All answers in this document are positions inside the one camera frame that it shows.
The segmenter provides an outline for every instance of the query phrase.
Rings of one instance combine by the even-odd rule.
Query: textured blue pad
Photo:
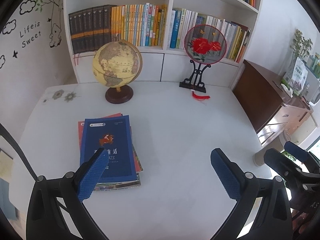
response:
[[[217,173],[229,197],[239,201],[241,198],[240,183],[216,149],[211,152],[211,165]]]
[[[286,142],[284,144],[284,150],[302,163],[305,162],[308,158],[308,153],[305,150],[301,149],[299,146],[296,146],[293,142]]]
[[[108,163],[109,154],[103,150],[79,182],[77,196],[80,202],[91,196]]]

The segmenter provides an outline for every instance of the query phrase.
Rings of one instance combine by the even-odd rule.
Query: tabletop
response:
[[[229,88],[206,86],[211,98],[200,102],[177,83],[130,86],[133,98],[120,105],[105,100],[106,88],[99,83],[48,88],[27,122],[20,147],[38,176],[61,178],[79,168],[78,121],[129,115],[144,169],[141,186],[93,192],[84,200],[91,216],[112,240],[210,239],[235,205],[211,166],[211,151],[221,148],[243,171],[271,177],[266,165],[256,167],[252,161],[261,144],[248,117]],[[61,97],[55,96],[59,90]],[[75,97],[65,100],[72,92]],[[16,157],[9,198],[22,212],[27,212],[33,184]]]

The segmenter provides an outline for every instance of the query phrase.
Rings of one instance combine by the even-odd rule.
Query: black fan stand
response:
[[[190,60],[190,63],[193,64],[193,73],[191,74],[191,76],[189,78],[186,78],[184,81],[180,82],[179,87],[188,88],[188,89],[194,89],[196,91],[206,93],[206,89],[204,87],[204,83],[202,82],[202,74],[203,74],[203,71],[206,68],[210,68],[211,65],[205,65],[204,68],[201,70],[200,69],[201,65],[202,65],[201,63],[199,63],[198,69],[196,69],[196,64],[192,59]],[[194,75],[196,75],[196,77],[195,77],[195,80],[194,80],[193,85],[192,85],[191,83],[192,83],[192,79],[193,79]]]

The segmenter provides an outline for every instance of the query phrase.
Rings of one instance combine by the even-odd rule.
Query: globe map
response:
[[[103,45],[93,58],[93,74],[106,87],[122,87],[141,72],[142,58],[138,49],[127,41]]]

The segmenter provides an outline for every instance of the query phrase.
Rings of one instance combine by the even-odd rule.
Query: red tassel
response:
[[[206,100],[206,99],[209,99],[210,96],[198,96],[195,94],[195,91],[193,89],[191,89],[192,91],[192,97],[196,100],[199,100],[199,101],[202,101],[202,100]]]

